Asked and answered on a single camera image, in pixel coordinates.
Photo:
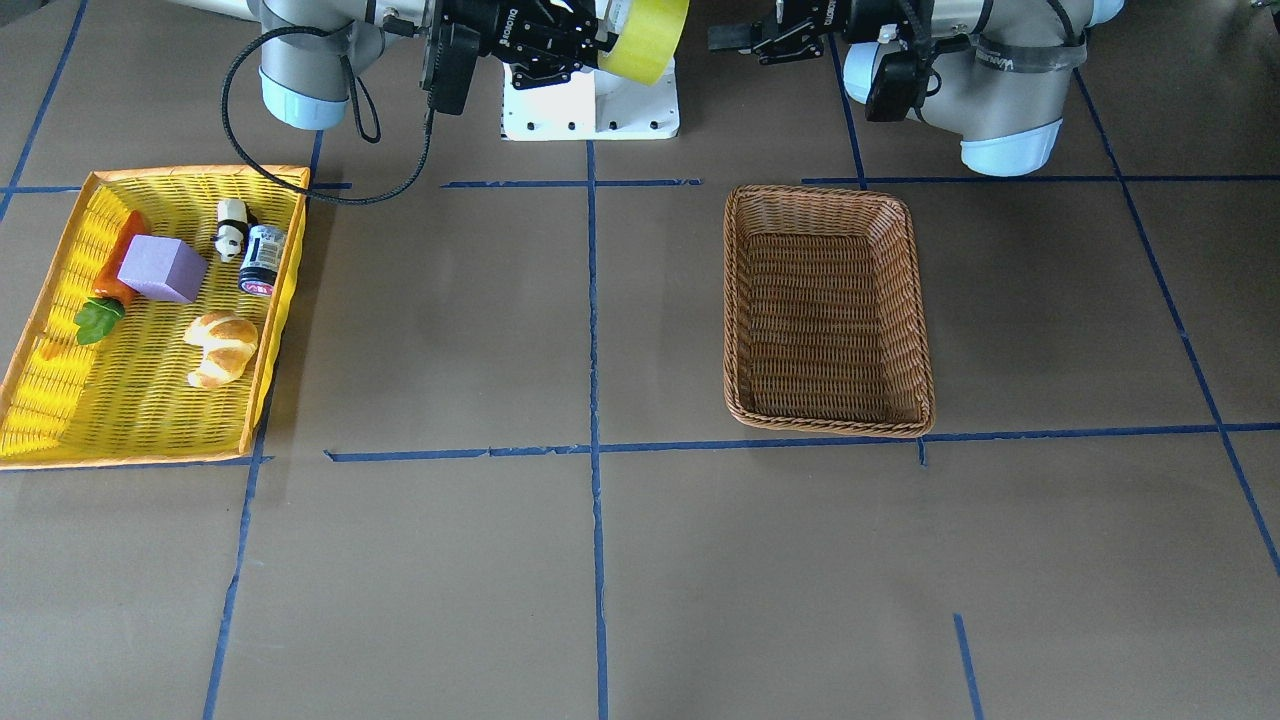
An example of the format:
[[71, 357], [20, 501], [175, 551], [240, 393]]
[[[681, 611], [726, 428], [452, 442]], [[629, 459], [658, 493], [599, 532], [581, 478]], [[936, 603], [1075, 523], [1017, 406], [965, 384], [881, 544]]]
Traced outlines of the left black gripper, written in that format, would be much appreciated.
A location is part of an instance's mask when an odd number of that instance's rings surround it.
[[776, 1], [777, 22], [712, 26], [710, 53], [748, 54], [765, 67], [801, 59], [801, 47], [837, 33], [849, 44], [873, 42], [883, 26], [901, 22], [899, 1]]

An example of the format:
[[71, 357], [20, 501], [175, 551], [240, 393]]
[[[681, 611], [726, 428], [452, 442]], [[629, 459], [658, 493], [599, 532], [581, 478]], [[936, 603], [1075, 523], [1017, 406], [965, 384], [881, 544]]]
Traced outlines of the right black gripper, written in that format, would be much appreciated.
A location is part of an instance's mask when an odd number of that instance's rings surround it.
[[477, 56], [509, 63], [511, 86], [525, 91], [568, 83], [595, 70], [616, 45], [616, 32], [559, 32], [561, 6], [553, 1], [444, 1], [442, 19], [451, 37]]

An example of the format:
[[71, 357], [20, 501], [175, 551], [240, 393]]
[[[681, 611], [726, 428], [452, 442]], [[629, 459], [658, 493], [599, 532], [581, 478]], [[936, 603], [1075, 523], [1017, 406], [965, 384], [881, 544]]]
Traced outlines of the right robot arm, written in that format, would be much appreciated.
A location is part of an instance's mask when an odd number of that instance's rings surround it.
[[399, 38], [425, 42], [429, 106], [463, 113], [475, 67], [493, 56], [516, 88], [540, 88], [599, 68], [620, 33], [586, 1], [251, 1], [261, 24], [262, 100], [279, 120], [329, 129], [357, 77]]

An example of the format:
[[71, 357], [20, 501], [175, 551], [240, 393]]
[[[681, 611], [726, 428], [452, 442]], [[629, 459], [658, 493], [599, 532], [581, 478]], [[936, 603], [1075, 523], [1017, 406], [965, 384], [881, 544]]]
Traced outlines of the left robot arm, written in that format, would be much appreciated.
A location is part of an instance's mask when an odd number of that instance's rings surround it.
[[777, 1], [763, 17], [714, 26], [714, 53], [763, 65], [847, 44], [845, 92], [870, 123], [914, 120], [954, 133], [963, 163], [1027, 176], [1050, 159], [1088, 31], [1121, 1]]

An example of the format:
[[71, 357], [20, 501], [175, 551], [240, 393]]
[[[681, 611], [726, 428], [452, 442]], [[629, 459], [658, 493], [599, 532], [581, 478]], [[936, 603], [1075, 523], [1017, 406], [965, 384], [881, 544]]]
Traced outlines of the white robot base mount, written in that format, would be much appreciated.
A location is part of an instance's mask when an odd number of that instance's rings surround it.
[[518, 88], [512, 65], [504, 81], [500, 132], [509, 141], [657, 141], [681, 128], [675, 61], [654, 85], [590, 70], [563, 85]]

